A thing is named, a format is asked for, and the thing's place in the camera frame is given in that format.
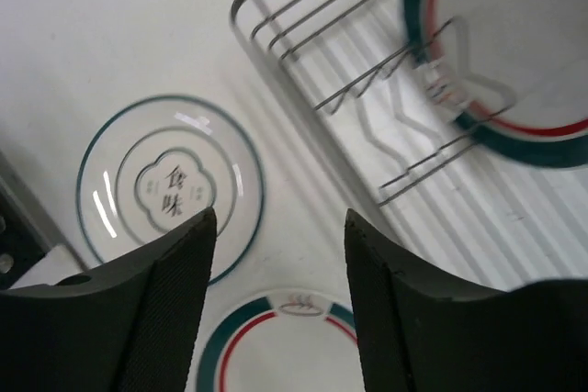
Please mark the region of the green red rimmed plate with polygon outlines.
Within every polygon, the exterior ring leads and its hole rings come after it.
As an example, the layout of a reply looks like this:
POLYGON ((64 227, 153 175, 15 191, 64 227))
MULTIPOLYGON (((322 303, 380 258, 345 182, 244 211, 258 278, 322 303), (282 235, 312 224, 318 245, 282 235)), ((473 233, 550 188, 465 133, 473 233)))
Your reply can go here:
POLYGON ((587 0, 402 0, 434 101, 516 162, 587 164, 587 0))
POLYGON ((319 292, 281 288, 257 294, 210 334, 194 388, 362 391, 353 312, 319 292))

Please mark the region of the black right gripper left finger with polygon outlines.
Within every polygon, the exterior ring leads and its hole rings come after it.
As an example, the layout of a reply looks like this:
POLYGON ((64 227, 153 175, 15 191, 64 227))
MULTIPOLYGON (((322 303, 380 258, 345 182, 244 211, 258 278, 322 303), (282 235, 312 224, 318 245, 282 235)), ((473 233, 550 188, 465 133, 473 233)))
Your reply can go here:
POLYGON ((4 391, 182 391, 217 239, 206 208, 56 285, 1 294, 4 391))

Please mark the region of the white plate with thin rim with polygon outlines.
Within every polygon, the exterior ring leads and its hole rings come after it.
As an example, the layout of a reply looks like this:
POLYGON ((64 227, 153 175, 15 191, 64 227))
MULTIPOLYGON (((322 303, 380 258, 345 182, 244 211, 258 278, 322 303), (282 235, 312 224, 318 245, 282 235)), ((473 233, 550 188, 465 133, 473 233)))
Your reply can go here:
POLYGON ((156 95, 121 109, 88 144, 76 215, 99 263, 154 241, 202 210, 216 213, 210 282, 243 260, 260 229, 266 183, 249 134, 221 107, 156 95))

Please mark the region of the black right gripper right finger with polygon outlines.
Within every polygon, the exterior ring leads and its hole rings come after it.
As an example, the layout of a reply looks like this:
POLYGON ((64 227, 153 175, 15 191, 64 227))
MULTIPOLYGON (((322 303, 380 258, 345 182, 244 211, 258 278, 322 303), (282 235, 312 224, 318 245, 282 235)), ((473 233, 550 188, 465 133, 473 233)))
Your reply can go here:
POLYGON ((584 391, 587 283, 511 291, 425 261, 355 211, 345 262, 368 391, 584 391))

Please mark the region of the aluminium table edge rail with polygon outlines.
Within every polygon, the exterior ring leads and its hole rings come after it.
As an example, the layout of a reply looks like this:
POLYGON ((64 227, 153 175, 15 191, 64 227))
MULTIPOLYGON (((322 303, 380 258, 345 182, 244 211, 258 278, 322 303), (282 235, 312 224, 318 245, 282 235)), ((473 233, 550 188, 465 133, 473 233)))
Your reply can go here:
POLYGON ((1 154, 1 289, 65 243, 49 213, 1 154))

